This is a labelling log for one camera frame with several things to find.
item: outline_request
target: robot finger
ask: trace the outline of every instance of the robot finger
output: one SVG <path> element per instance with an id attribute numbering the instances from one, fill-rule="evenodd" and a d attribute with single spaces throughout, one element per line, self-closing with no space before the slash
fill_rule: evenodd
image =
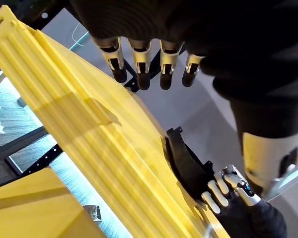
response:
<path id="1" fill-rule="evenodd" d="M 120 37 L 107 39 L 93 38 L 99 47 L 106 63 L 113 72 L 115 80 L 119 83 L 127 81 L 127 72 L 124 66 L 124 56 L 121 48 Z"/>
<path id="2" fill-rule="evenodd" d="M 227 207 L 228 200 L 223 196 L 223 194 L 219 190 L 219 188 L 214 180 L 211 180 L 208 182 L 208 187 L 211 190 L 211 192 L 213 193 L 214 198 L 218 202 L 218 204 L 220 204 L 221 206 Z"/>
<path id="3" fill-rule="evenodd" d="M 225 174 L 224 179 L 238 193 L 247 206 L 253 206 L 260 202 L 260 197 L 251 190 L 246 180 L 235 174 Z"/>
<path id="4" fill-rule="evenodd" d="M 218 183 L 218 186 L 220 187 L 221 192 L 224 195 L 228 195 L 229 188 L 228 188 L 227 184 L 224 182 L 223 176 L 224 175 L 221 171 L 214 173 L 215 180 Z"/>
<path id="5" fill-rule="evenodd" d="M 234 174 L 239 176 L 242 180 L 246 181 L 246 179 L 244 178 L 244 176 L 240 173 L 240 171 L 234 166 L 229 164 L 228 166 L 226 166 L 225 168 L 223 168 L 223 172 L 228 175 L 228 174 Z"/>
<path id="6" fill-rule="evenodd" d="M 209 192 L 203 192 L 201 197 L 214 213 L 219 214 L 221 212 L 220 207 L 214 202 Z"/>

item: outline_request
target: metal frame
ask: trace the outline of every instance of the metal frame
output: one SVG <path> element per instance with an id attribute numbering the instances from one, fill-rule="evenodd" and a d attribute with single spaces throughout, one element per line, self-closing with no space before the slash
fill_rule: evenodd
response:
<path id="1" fill-rule="evenodd" d="M 62 153 L 63 150 L 60 148 L 58 144 L 56 144 L 50 150 L 48 150 L 48 152 L 42 155 L 37 161 L 35 161 L 27 170 L 25 170 L 24 172 L 20 170 L 21 173 L 18 174 L 16 178 L 1 183 L 0 187 L 44 169 L 45 167 L 49 166 L 49 164 L 52 161 L 54 161 L 57 157 L 59 157 Z M 11 163 L 15 164 L 13 159 L 10 158 L 10 161 Z"/>
<path id="2" fill-rule="evenodd" d="M 0 160 L 7 158 L 9 155 L 27 147 L 48 134 L 47 130 L 42 126 L 5 144 L 4 146 L 0 146 Z"/>

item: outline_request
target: yellow plastic part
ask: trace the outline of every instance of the yellow plastic part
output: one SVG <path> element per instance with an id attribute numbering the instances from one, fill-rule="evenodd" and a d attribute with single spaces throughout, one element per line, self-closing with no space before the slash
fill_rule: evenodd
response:
<path id="1" fill-rule="evenodd" d="M 0 69 L 133 236 L 204 237 L 208 220 L 228 237 L 177 181 L 164 132 L 139 98 L 7 6 L 0 9 Z"/>
<path id="2" fill-rule="evenodd" d="M 56 174 L 45 168 L 0 187 L 0 238 L 106 237 Z"/>

